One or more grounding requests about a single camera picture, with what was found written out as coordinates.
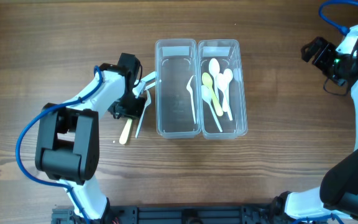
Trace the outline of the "white spoon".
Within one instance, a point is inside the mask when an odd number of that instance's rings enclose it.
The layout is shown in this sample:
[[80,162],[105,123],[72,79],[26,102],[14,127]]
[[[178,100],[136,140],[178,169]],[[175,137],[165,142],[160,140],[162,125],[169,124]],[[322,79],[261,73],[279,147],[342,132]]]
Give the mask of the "white spoon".
[[213,119],[214,119],[214,121],[216,123],[217,128],[219,129],[220,132],[222,132],[223,131],[222,127],[221,127],[221,125],[220,125],[220,123],[218,121],[218,118],[216,116],[214,108],[213,108],[213,106],[211,104],[212,96],[210,94],[209,88],[207,86],[205,86],[205,85],[202,85],[201,86],[201,93],[202,93],[203,101],[205,101],[208,104],[209,108],[210,108],[211,114],[213,116]]
[[215,92],[216,98],[219,98],[218,86],[216,83],[217,75],[219,74],[219,72],[220,72],[219,62],[215,58],[212,58],[209,61],[209,73],[213,77],[213,86],[214,86],[214,92]]
[[223,111],[227,113],[231,113],[231,109],[229,106],[229,85],[233,79],[233,72],[230,68],[226,68],[223,72],[223,78],[225,81],[225,91],[224,91],[224,106]]
[[228,89],[228,82],[226,81],[225,76],[222,73],[219,73],[217,75],[217,86],[218,89],[222,91],[223,93],[223,105],[222,105],[222,109],[224,112],[227,113],[229,120],[232,121],[232,113],[231,113],[231,109],[229,106],[229,101],[228,101],[228,95],[227,95],[227,89]]

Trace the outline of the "white fork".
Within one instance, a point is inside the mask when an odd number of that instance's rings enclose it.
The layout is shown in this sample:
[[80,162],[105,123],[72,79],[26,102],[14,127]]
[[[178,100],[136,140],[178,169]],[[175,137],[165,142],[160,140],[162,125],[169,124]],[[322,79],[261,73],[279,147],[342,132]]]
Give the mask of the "white fork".
[[194,98],[193,98],[193,89],[191,87],[191,82],[192,82],[192,79],[194,78],[195,76],[191,76],[191,78],[189,79],[188,83],[186,84],[186,89],[187,91],[189,92],[190,94],[190,100],[191,100],[191,110],[192,110],[192,115],[193,115],[193,122],[194,124],[196,124],[196,113],[195,113],[195,105],[194,105]]
[[145,111],[147,109],[147,107],[151,104],[152,100],[151,100],[151,96],[150,96],[150,92],[148,90],[145,91],[146,94],[147,94],[147,99],[146,99],[146,102],[145,102],[145,105],[144,105],[144,109],[143,109],[143,112],[142,112],[142,115],[139,119],[139,123],[138,123],[138,126],[137,126],[137,131],[136,131],[136,134],[135,134],[135,137],[138,138],[139,136],[139,133],[140,133],[140,129],[141,129],[141,126],[142,126],[142,122],[143,122],[143,119],[144,119],[144,115],[145,115]]

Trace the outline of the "yellow plastic fork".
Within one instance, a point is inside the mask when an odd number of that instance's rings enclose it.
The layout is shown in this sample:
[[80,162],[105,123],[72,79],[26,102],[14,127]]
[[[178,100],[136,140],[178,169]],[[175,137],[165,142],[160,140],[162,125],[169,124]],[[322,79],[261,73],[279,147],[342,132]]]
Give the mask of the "yellow plastic fork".
[[132,119],[128,118],[119,138],[120,144],[125,145],[127,143],[127,140],[130,135],[131,127],[132,127]]

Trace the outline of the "white fork angled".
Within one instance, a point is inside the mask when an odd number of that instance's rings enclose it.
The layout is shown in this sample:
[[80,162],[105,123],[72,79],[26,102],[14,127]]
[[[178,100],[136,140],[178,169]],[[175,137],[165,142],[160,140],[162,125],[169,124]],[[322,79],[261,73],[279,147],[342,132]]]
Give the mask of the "white fork angled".
[[155,86],[155,84],[156,84],[156,83],[153,82],[153,83],[147,85],[147,86],[145,87],[145,90],[148,90],[148,89],[150,89],[150,88],[153,88],[153,87]]

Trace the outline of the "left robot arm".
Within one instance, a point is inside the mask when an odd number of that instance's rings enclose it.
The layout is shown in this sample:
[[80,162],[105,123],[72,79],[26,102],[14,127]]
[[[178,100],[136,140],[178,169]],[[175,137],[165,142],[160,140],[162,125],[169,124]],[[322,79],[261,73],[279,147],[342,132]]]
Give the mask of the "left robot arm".
[[141,72],[136,56],[123,53],[115,65],[96,66],[93,80],[74,98],[42,108],[35,166],[66,189],[83,222],[117,223],[94,175],[99,162],[99,120],[105,112],[115,119],[141,117],[146,100],[132,91]]

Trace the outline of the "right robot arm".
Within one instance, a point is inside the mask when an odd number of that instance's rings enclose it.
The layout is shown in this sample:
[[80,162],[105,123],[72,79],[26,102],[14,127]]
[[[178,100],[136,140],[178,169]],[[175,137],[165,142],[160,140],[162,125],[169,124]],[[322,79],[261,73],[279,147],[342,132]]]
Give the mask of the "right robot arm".
[[354,151],[326,173],[319,187],[289,193],[282,213],[293,223],[358,220],[358,25],[349,29],[338,46],[315,38],[301,48],[301,58],[334,84],[346,86],[355,108],[356,142]]

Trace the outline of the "yellow plastic spoon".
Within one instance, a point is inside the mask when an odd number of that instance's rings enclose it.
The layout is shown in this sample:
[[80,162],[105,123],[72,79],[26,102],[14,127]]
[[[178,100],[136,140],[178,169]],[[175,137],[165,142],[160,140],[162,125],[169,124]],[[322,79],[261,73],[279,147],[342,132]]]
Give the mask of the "yellow plastic spoon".
[[203,85],[205,85],[208,88],[208,90],[209,90],[209,92],[211,94],[211,99],[212,99],[216,114],[218,116],[222,116],[223,115],[223,109],[222,109],[222,107],[221,107],[221,105],[219,103],[219,100],[218,100],[218,98],[216,96],[216,93],[215,93],[215,91],[213,89],[213,79],[211,78],[211,75],[208,74],[207,72],[204,72],[201,77],[202,77]]

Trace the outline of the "light blue plastic fork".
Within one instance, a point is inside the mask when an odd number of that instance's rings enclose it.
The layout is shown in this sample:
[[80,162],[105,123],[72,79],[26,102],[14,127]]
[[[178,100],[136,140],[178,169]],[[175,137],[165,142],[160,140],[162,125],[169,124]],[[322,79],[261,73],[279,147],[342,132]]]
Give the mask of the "light blue plastic fork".
[[152,72],[147,76],[145,76],[144,78],[142,78],[141,80],[135,81],[135,84],[137,84],[137,86],[132,89],[132,92],[136,98],[138,98],[140,95],[143,94],[143,92],[145,91],[145,87],[147,85],[155,82],[155,77],[156,77],[156,73]]

